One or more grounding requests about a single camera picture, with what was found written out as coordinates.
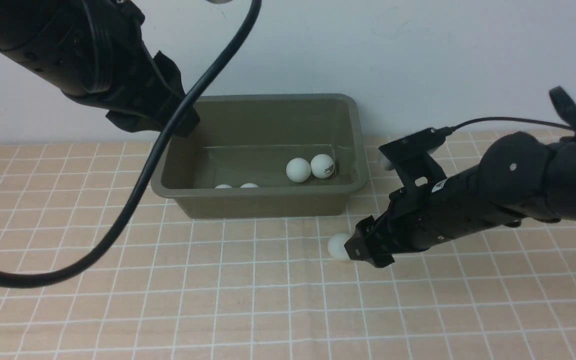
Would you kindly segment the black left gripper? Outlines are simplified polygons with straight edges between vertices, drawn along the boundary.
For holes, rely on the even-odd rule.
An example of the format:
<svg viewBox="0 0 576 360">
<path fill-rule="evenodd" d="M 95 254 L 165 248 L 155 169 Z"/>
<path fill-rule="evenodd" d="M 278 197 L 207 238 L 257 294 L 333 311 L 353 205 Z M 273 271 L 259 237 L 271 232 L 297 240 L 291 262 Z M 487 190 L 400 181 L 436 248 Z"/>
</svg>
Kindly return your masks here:
<svg viewBox="0 0 576 360">
<path fill-rule="evenodd" d="M 93 82 L 77 104 L 106 110 L 128 132 L 162 132 L 185 100 L 181 72 L 162 52 L 151 55 L 142 39 L 146 17 L 130 0 L 84 0 L 93 39 Z"/>
</svg>

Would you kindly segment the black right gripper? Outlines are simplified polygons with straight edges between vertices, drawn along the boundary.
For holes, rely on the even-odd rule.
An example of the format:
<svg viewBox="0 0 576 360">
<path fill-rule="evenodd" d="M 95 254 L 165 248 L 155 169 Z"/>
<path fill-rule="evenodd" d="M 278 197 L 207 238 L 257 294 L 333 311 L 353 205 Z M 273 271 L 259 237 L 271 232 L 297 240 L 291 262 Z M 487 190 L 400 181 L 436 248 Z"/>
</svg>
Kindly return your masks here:
<svg viewBox="0 0 576 360">
<path fill-rule="evenodd" d="M 477 167 L 436 184 L 390 195 L 384 214 L 357 222 L 343 244 L 349 259 L 374 268 L 394 264 L 393 253 L 420 253 L 489 228 L 487 184 Z"/>
</svg>

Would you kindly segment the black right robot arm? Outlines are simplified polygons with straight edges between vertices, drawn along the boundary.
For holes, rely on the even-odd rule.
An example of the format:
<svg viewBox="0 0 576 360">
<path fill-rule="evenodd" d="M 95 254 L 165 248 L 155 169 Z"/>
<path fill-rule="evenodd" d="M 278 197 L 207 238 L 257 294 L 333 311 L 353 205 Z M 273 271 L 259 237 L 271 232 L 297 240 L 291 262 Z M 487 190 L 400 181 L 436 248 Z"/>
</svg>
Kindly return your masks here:
<svg viewBox="0 0 576 360">
<path fill-rule="evenodd" d="M 390 194 L 382 215 L 356 224 L 343 257 L 385 268 L 394 255 L 516 228 L 524 219 L 576 221 L 576 139 L 546 145 L 515 132 L 494 141 L 478 164 L 450 177 L 430 155 L 443 141 L 424 130 L 380 146 L 403 187 Z"/>
</svg>

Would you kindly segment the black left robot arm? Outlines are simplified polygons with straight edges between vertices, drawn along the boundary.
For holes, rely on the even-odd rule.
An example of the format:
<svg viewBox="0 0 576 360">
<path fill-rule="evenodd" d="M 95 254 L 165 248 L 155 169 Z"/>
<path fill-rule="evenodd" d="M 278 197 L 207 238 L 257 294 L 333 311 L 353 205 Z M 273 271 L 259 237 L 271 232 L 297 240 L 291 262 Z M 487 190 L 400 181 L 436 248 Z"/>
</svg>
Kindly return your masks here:
<svg viewBox="0 0 576 360">
<path fill-rule="evenodd" d="M 0 54 L 124 132 L 161 132 L 186 92 L 145 20 L 130 0 L 0 0 Z"/>
</svg>

